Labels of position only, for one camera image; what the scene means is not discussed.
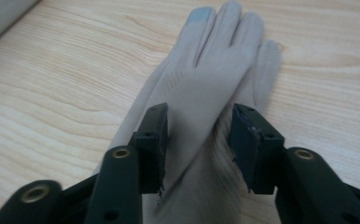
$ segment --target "wood grain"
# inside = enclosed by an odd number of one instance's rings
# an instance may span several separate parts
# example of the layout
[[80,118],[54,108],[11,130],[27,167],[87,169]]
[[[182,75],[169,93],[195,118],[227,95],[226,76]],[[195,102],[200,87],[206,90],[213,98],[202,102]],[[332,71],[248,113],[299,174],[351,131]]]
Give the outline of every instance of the wood grain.
[[[195,7],[223,1],[40,2],[0,38],[0,206],[19,187],[88,177]],[[360,188],[360,1],[242,1],[279,42],[268,120]],[[244,223],[278,223],[242,193]]]

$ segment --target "wooden surface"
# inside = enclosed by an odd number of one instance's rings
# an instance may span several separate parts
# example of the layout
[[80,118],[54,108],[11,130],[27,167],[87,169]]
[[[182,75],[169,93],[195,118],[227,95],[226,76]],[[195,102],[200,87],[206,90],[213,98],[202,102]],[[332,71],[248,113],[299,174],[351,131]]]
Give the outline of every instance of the wooden surface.
[[[0,38],[0,206],[19,187],[88,177],[189,11],[223,1],[40,2]],[[267,119],[360,188],[360,1],[242,1],[283,50]],[[243,193],[245,223],[278,223]]]

